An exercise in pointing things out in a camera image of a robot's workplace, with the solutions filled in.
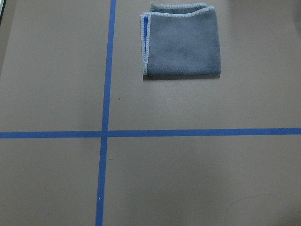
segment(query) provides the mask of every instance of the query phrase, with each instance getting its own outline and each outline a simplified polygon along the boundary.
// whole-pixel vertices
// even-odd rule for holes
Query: blue line
[[[101,131],[0,132],[0,139],[101,137]]]
[[[267,129],[175,129],[175,130],[111,130],[108,137],[201,137],[300,135],[301,128]]]
[[[95,220],[96,226],[103,226],[103,202],[104,202],[105,170],[106,170],[105,167],[106,167],[107,145],[108,145],[107,131],[109,129],[115,9],[116,9],[116,0],[111,0],[109,30],[108,30],[108,44],[107,44],[107,61],[106,61],[106,68],[105,68],[104,92],[103,92],[102,132],[104,133],[104,135],[101,139],[101,145],[100,145],[97,203],[96,203],[96,220]]]
[[[103,225],[103,202],[104,202],[104,186],[105,186],[105,167],[107,159],[108,138],[102,138],[100,144],[100,158],[98,171],[98,189],[97,189],[97,203],[96,203],[96,226]]]
[[[109,31],[108,31],[108,45],[107,45],[107,62],[106,62],[106,68],[105,68],[104,92],[103,92],[102,131],[107,131],[109,128],[111,73],[112,73],[112,57],[113,57],[114,25],[115,25],[115,7],[116,7],[116,0],[111,0]]]

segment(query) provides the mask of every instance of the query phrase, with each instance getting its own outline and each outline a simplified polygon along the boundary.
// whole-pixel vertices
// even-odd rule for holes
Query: blue fabric lining
[[[147,22],[148,22],[148,16],[144,17],[144,48],[146,49],[146,35],[147,35]]]

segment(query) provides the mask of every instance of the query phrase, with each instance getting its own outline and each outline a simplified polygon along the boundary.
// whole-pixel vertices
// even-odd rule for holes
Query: towel
[[[221,73],[220,44],[213,6],[151,3],[141,15],[143,74],[199,76]]]

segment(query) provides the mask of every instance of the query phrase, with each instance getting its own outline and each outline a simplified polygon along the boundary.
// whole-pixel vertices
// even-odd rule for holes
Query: horizontal blue tape line
[[[197,136],[261,136],[299,135],[301,128],[270,129],[175,129],[175,130],[111,130],[108,137],[197,137]]]
[[[101,137],[101,131],[0,132],[0,139]]]

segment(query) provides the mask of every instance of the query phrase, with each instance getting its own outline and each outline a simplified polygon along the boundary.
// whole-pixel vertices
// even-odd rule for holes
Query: folded cloth
[[[159,5],[141,15],[143,74],[199,76],[221,73],[213,6]]]

